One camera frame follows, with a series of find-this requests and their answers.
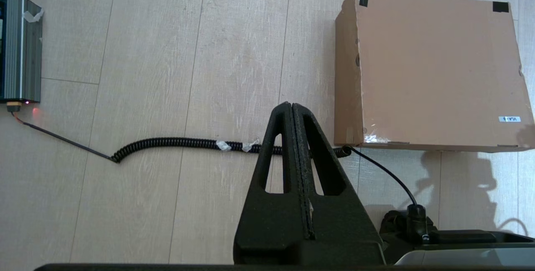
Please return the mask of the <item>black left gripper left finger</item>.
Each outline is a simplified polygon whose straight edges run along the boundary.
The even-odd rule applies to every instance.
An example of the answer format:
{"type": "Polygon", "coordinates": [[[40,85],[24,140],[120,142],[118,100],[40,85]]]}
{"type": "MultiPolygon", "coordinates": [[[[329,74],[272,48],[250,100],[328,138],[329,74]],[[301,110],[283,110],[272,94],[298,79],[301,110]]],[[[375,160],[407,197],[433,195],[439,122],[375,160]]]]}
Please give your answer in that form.
{"type": "Polygon", "coordinates": [[[303,178],[304,146],[296,133],[296,114],[288,102],[273,109],[260,146],[234,237],[237,265],[291,264],[288,251],[310,239],[309,200],[303,178]],[[282,137],[283,193],[265,190],[275,139],[282,137]]]}

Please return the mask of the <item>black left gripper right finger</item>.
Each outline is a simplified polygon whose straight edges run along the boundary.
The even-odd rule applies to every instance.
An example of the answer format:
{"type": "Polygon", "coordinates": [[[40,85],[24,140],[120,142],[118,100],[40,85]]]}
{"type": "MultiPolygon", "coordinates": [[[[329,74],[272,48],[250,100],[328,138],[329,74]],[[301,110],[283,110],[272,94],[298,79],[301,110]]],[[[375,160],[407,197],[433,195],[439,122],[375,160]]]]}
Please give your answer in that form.
{"type": "Polygon", "coordinates": [[[313,113],[293,104],[299,265],[384,265],[382,240],[313,113]]]}

